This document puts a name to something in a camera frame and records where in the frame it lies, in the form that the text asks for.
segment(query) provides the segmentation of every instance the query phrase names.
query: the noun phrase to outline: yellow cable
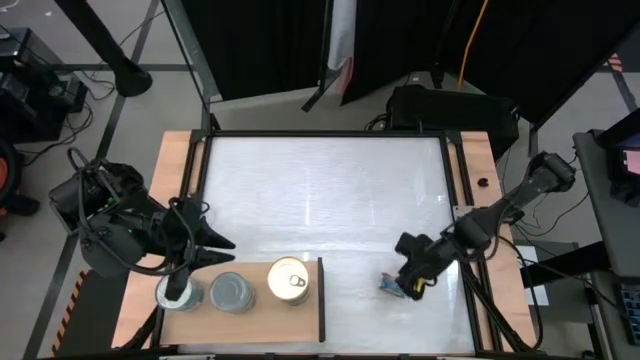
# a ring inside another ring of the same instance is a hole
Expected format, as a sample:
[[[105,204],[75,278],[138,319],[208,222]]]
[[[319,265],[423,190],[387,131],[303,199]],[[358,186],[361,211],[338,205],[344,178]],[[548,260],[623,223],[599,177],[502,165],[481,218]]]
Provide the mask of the yellow cable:
[[[464,57],[462,58],[462,67],[460,68],[460,77],[458,78],[458,91],[462,89],[462,82],[464,81],[464,67],[467,65],[467,56],[469,55],[469,49],[471,48],[471,43],[473,43],[473,37],[476,35],[476,30],[478,30],[480,21],[482,21],[482,15],[484,15],[484,9],[487,8],[487,4],[489,4],[489,0],[484,0],[484,3],[482,4],[482,8],[480,8],[480,13],[478,14],[478,18],[476,19],[476,24],[473,26],[471,35],[469,35],[469,41],[467,41],[467,47],[464,49]]]

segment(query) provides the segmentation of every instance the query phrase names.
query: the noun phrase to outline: orange and black striped tape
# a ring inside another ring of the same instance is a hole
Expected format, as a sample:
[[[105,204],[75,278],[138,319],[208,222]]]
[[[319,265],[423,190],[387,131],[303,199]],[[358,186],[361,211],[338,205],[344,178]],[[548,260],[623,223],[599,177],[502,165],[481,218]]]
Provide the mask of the orange and black striped tape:
[[[609,60],[607,60],[607,63],[609,64],[611,70],[615,72],[622,72],[622,61],[620,61],[618,54],[614,53],[613,55],[611,55]]]
[[[60,344],[62,343],[62,337],[64,336],[64,331],[69,324],[69,320],[71,320],[71,312],[73,312],[73,307],[76,305],[76,301],[78,301],[78,295],[80,295],[80,287],[84,282],[84,279],[87,277],[86,271],[81,271],[78,275],[78,280],[76,280],[76,284],[73,287],[73,292],[71,293],[71,299],[69,300],[69,304],[67,304],[67,308],[64,311],[64,315],[62,316],[62,321],[60,322],[60,326],[58,327],[58,333],[56,334],[56,338],[53,341],[53,345],[51,346],[51,356],[55,357],[58,353],[58,349],[60,349]]]

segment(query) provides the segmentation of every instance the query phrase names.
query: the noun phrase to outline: silver can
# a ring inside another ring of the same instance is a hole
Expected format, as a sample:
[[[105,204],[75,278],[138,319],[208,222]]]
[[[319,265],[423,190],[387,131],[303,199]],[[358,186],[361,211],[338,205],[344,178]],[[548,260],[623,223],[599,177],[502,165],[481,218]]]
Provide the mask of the silver can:
[[[289,305],[300,305],[309,297],[309,271],[294,257],[284,257],[273,263],[267,282],[273,295]]]
[[[176,301],[165,297],[169,276],[163,276],[156,286],[156,302],[166,310],[191,311],[197,308],[204,300],[204,288],[197,281],[189,278],[182,295]]]
[[[216,309],[232,314],[244,314],[256,303],[256,292],[251,283],[234,272],[218,275],[211,283],[209,297]]]

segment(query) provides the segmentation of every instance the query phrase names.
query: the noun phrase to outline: pull tab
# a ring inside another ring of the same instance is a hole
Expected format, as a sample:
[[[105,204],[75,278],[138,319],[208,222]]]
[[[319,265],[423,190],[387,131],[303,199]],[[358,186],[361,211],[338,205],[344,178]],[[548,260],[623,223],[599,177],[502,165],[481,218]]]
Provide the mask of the pull tab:
[[[292,286],[303,287],[307,284],[307,282],[298,275],[291,275],[291,277],[289,278],[289,284],[291,284]]]

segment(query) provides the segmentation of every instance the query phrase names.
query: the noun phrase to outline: orange machine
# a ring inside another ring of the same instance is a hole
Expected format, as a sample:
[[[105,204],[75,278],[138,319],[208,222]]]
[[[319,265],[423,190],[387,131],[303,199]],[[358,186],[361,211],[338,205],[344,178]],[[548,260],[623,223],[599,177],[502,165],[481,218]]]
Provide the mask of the orange machine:
[[[9,142],[0,139],[0,216],[17,214],[31,216],[40,207],[34,199],[19,193],[23,156]],[[5,234],[0,233],[0,241]]]

